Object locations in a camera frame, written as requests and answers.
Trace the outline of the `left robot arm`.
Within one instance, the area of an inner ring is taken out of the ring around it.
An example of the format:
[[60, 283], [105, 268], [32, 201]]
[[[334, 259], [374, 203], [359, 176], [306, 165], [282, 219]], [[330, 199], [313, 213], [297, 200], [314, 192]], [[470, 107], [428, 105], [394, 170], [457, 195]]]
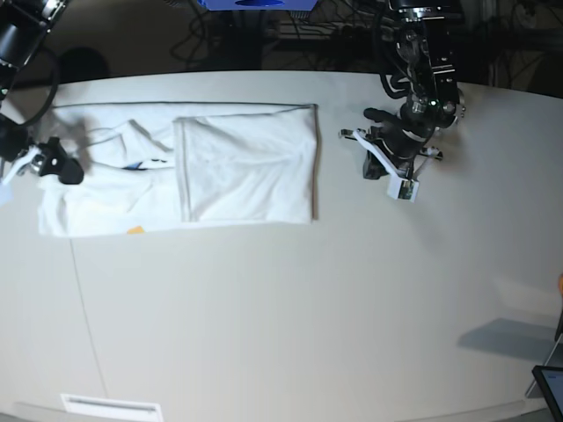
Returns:
[[385, 1], [374, 17], [373, 47], [388, 67], [380, 82], [403, 104], [395, 113], [367, 108], [363, 114], [375, 124], [368, 141], [402, 178], [413, 177], [417, 157], [430, 156], [435, 132], [457, 120], [462, 100], [450, 26], [463, 20], [458, 1]]

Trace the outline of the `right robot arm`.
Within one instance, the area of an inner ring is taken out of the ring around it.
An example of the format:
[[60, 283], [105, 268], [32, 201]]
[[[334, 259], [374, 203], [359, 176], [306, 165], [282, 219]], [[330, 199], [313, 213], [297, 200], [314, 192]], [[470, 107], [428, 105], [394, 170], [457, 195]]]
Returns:
[[52, 105], [61, 82], [61, 70], [54, 52], [44, 46], [68, 6], [67, 1], [2, 1], [1, 2], [1, 99], [6, 99], [14, 81], [39, 53], [52, 63], [49, 94], [34, 116], [17, 123], [1, 116], [1, 160], [12, 164], [9, 173], [1, 178], [7, 185], [25, 168], [40, 177], [55, 175], [64, 185], [79, 185], [84, 180], [81, 164], [65, 151], [58, 137], [46, 142], [33, 139], [33, 127]]

